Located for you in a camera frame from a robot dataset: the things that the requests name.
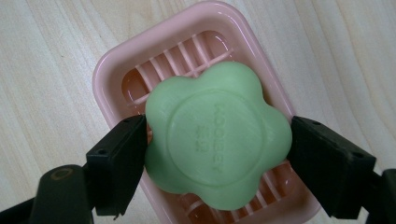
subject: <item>pink soap dish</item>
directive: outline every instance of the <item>pink soap dish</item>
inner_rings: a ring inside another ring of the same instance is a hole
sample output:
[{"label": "pink soap dish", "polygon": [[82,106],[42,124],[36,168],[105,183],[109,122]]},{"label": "pink soap dish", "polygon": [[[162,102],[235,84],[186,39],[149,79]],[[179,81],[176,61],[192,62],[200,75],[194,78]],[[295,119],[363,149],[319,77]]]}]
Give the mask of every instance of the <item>pink soap dish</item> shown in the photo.
[{"label": "pink soap dish", "polygon": [[[96,65],[93,93],[112,128],[144,114],[159,82],[198,77],[222,61],[244,63],[255,71],[265,101],[291,119],[291,104],[246,19],[221,2],[198,3],[110,50]],[[253,200],[235,211],[210,208],[194,194],[163,192],[146,172],[140,185],[161,223],[303,223],[320,208],[288,161],[265,173]]]}]

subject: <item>flower-shaped soap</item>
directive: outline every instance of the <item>flower-shaped soap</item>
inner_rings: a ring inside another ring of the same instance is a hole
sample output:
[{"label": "flower-shaped soap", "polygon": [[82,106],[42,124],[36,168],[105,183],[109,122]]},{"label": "flower-shaped soap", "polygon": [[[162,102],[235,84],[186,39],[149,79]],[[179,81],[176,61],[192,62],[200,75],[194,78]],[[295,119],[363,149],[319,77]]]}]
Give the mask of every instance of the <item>flower-shaped soap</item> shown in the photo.
[{"label": "flower-shaped soap", "polygon": [[217,63],[200,77],[171,77],[150,94],[153,139],[146,169],[171,193],[192,192],[209,206],[234,210],[255,195],[262,174],[291,146],[286,118],[262,98],[256,74]]}]

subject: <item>wooden table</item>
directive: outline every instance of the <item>wooden table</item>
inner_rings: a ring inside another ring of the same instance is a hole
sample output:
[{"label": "wooden table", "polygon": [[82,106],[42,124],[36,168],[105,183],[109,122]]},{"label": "wooden table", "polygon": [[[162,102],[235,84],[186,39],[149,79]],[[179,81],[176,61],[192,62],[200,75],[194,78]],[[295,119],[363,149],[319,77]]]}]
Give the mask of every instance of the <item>wooden table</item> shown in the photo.
[{"label": "wooden table", "polygon": [[[109,131],[92,94],[100,57],[194,2],[2,1],[0,210],[33,197],[51,168],[83,164]],[[378,172],[396,167],[395,1],[227,2],[246,16],[298,115],[374,154]],[[140,188],[116,223],[158,223]],[[320,211],[309,223],[356,221]]]}]

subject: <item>gripper screw hole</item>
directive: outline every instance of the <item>gripper screw hole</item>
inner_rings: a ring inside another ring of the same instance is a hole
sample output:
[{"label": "gripper screw hole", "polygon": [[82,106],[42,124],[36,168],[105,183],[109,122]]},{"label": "gripper screw hole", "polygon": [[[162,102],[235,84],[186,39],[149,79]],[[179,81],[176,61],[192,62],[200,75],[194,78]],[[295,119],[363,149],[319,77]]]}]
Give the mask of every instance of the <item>gripper screw hole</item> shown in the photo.
[{"label": "gripper screw hole", "polygon": [[98,154],[100,154],[100,155],[104,155],[104,154],[106,154],[107,153],[107,151],[106,150],[104,150],[104,149],[99,149],[99,150],[97,150],[96,151]]}]

